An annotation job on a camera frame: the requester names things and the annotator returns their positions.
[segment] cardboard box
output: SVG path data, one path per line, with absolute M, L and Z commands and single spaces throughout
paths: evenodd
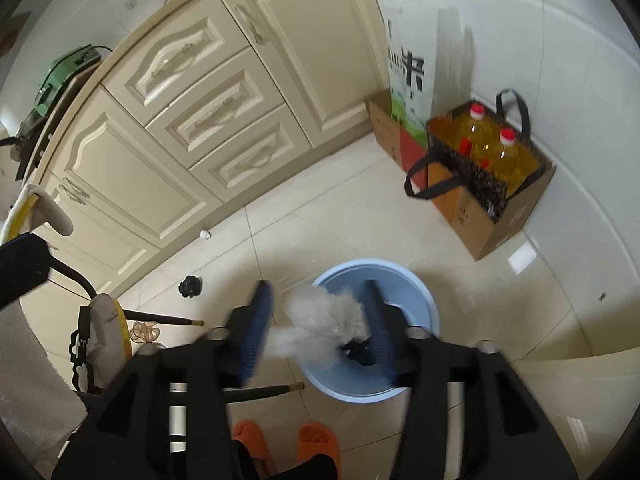
M 450 171 L 443 165 L 434 164 L 434 166 L 438 166 L 435 170 L 438 181 L 451 176 Z M 464 187 L 453 189 L 432 202 L 464 242 L 473 258 L 479 260 L 524 227 L 524 223 L 555 172 L 556 168 L 549 166 L 548 171 L 537 181 L 511 198 L 497 223 L 491 220 L 478 201 Z
M 390 116 L 389 91 L 376 95 L 369 103 L 369 113 L 378 144 L 403 170 L 423 158 L 426 149 L 406 133 Z M 458 237 L 464 242 L 474 259 L 484 258 L 491 251 L 519 232 L 538 203 L 543 191 L 556 172 L 549 160 L 545 172 L 530 186 L 509 199 L 497 222 L 494 222 L 478 201 L 465 189 L 458 187 L 431 200 Z M 430 164 L 426 174 L 414 179 L 419 189 L 450 178 L 452 173 L 439 162 Z
M 391 118 L 391 93 L 385 90 L 369 101 L 369 117 L 373 133 L 380 147 L 404 171 L 409 171 L 426 154 L 426 147 L 418 142 Z M 426 171 L 416 174 L 412 182 L 418 189 L 427 187 Z
M 380 92 L 369 101 L 369 117 L 380 148 L 402 168 L 400 158 L 400 124 L 391 118 L 391 93 Z

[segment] red bottle cap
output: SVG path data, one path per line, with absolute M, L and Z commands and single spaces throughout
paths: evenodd
M 516 132 L 512 128 L 503 128 L 500 131 L 500 142 L 505 146 L 513 146 L 516 142 Z
M 466 157 L 470 157 L 471 156 L 471 147 L 472 147 L 472 142 L 471 139 L 462 139 L 460 140 L 460 146 L 458 147 L 458 152 Z
M 480 120 L 484 117 L 484 107 L 480 103 L 473 103 L 470 113 L 475 120 Z

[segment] cream cabinet door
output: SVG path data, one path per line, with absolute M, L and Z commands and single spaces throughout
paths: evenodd
M 251 48 L 209 72 L 147 129 L 186 168 L 283 103 Z
M 102 87 L 66 131 L 50 170 L 80 198 L 163 248 L 222 202 Z
M 71 181 L 47 172 L 42 186 L 71 218 L 74 231 L 70 236 L 61 236 L 44 224 L 34 232 L 49 243 L 53 256 L 80 272 L 98 293 L 108 292 L 113 283 L 120 282 L 159 251 L 73 192 Z M 53 271 L 49 279 L 88 297 L 80 285 L 58 272 Z
M 376 0 L 223 0 L 315 147 L 369 120 L 388 86 Z
M 105 78 L 141 124 L 212 68 L 248 46 L 220 0 L 192 0 L 151 30 Z
M 191 171 L 227 201 L 309 149 L 305 134 L 287 105 L 282 105 L 207 155 Z

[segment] cooking oil bottle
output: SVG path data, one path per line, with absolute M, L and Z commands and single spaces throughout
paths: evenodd
M 484 106 L 480 103 L 471 105 L 468 114 L 463 114 L 455 121 L 456 138 L 454 148 L 457 149 L 463 139 L 471 140 L 471 159 L 478 164 L 487 156 L 489 147 L 499 142 L 498 126 L 486 116 Z
M 525 146 L 516 143 L 516 132 L 512 128 L 500 131 L 500 143 L 494 147 L 489 160 L 494 175 L 507 183 L 507 196 L 540 166 Z

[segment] white cloth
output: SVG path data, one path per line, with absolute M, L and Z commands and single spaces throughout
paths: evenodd
M 47 359 L 19 302 L 0 310 L 0 418 L 27 459 L 35 463 L 57 453 L 85 416 L 84 404 Z

